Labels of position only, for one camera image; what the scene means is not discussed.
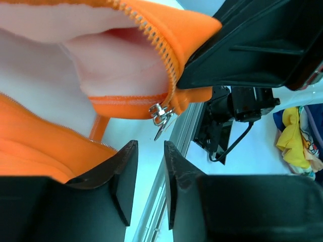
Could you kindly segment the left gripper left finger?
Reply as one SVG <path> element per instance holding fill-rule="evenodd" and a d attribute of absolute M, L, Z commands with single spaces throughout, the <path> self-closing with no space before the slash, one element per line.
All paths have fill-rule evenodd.
<path fill-rule="evenodd" d="M 123 241 L 131 223 L 138 142 L 62 184 L 1 177 L 1 241 Z"/>

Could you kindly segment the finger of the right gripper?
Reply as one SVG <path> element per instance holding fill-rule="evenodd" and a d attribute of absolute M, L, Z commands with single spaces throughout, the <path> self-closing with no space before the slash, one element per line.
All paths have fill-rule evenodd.
<path fill-rule="evenodd" d="M 322 1 L 225 1 L 221 30 L 187 62 L 180 89 L 301 89 L 322 65 Z"/>

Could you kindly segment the orange zip-up jacket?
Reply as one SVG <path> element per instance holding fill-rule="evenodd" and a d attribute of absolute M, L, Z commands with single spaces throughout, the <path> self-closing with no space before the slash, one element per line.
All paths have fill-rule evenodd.
<path fill-rule="evenodd" d="M 65 183 L 116 154 L 111 118 L 163 130 L 212 88 L 177 87 L 222 28 L 150 1 L 1 1 L 1 175 Z"/>

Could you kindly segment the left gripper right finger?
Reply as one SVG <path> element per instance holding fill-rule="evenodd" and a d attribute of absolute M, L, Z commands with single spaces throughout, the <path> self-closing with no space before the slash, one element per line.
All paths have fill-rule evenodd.
<path fill-rule="evenodd" d="M 208 175 L 164 143 L 174 241 L 322 241 L 322 187 L 294 175 Z"/>

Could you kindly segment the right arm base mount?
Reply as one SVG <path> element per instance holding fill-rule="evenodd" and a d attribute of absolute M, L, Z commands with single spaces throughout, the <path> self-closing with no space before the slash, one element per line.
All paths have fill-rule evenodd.
<path fill-rule="evenodd" d="M 226 163 L 226 156 L 249 133 L 254 123 L 280 105 L 271 88 L 215 86 L 201 111 L 193 141 L 211 162 Z M 233 122 L 247 123 L 246 130 L 229 144 Z"/>

